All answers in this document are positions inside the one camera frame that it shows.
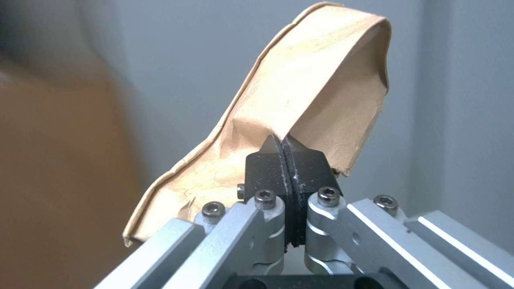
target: blurry brown object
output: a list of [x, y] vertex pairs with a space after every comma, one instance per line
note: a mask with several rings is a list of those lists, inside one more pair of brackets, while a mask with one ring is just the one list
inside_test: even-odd
[[145, 241], [170, 218], [192, 221], [202, 206], [232, 206], [245, 159], [270, 134], [291, 134], [348, 176], [388, 90], [391, 25], [383, 17], [322, 2], [266, 46], [211, 134], [159, 177], [123, 237]]
[[115, 90], [0, 64], [0, 287], [92, 287], [133, 250], [120, 234], [141, 196]]

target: hex socket screw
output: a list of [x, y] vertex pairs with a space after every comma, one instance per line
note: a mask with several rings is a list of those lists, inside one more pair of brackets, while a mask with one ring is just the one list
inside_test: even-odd
[[201, 209], [204, 220], [209, 224], [217, 224], [225, 215], [225, 206], [220, 202], [208, 202]]
[[277, 204], [277, 198], [272, 190], [259, 190], [255, 193], [255, 206], [259, 210], [269, 210]]
[[398, 211], [398, 202], [391, 196], [378, 195], [373, 199], [373, 203], [382, 208], [391, 216], [396, 216]]
[[321, 187], [318, 190], [318, 203], [323, 207], [332, 208], [339, 205], [339, 190], [334, 187]]

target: metal linkage arm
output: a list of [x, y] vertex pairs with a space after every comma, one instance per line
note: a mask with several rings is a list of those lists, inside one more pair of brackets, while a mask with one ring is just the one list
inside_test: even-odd
[[204, 237], [203, 227], [171, 219], [96, 288], [160, 288]]
[[320, 190], [308, 200], [305, 263], [313, 272], [346, 273], [334, 265], [345, 262], [392, 273], [409, 288], [512, 287], [512, 257], [441, 212], [404, 225], [388, 196], [349, 205], [327, 197]]

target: small screw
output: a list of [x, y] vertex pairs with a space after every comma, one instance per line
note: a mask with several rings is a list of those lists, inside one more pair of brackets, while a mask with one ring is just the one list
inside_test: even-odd
[[220, 202], [208, 202], [201, 209], [205, 222], [217, 224], [225, 215], [225, 206]]
[[237, 198], [242, 200], [245, 198], [245, 184], [237, 185]]
[[335, 207], [339, 205], [339, 191], [334, 187], [321, 187], [318, 190], [318, 203], [323, 207]]
[[275, 207], [277, 199], [271, 190], [260, 190], [255, 193], [255, 206], [259, 210], [269, 210]]
[[373, 203], [382, 208], [391, 216], [396, 216], [398, 210], [398, 202], [391, 196], [378, 195], [373, 199]]

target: paper bag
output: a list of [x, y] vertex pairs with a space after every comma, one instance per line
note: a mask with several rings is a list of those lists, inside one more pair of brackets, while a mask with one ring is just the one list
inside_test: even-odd
[[151, 237], [170, 218], [192, 221], [206, 202], [230, 207], [245, 158], [288, 133], [348, 176], [388, 90], [391, 25], [383, 17], [318, 3], [266, 46], [206, 140], [158, 178], [123, 238]]

